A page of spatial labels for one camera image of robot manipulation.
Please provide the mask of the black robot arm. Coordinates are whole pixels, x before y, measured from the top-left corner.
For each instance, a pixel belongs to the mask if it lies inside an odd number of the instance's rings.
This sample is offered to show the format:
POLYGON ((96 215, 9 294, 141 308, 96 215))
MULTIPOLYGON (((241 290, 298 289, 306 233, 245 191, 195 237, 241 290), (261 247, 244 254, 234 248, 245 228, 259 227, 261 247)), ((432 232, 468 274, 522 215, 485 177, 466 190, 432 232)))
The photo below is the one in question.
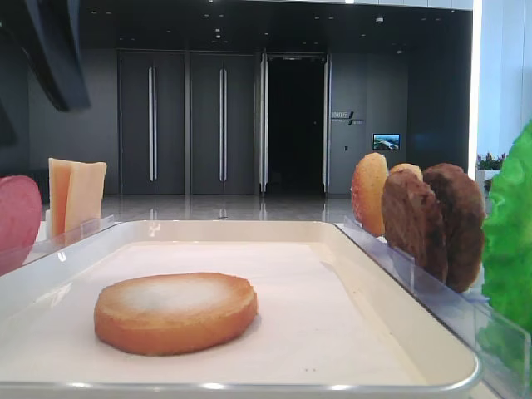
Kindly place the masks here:
POLYGON ((79 1, 2 1, 1 35, 22 50, 51 104, 91 106, 81 66, 79 1))

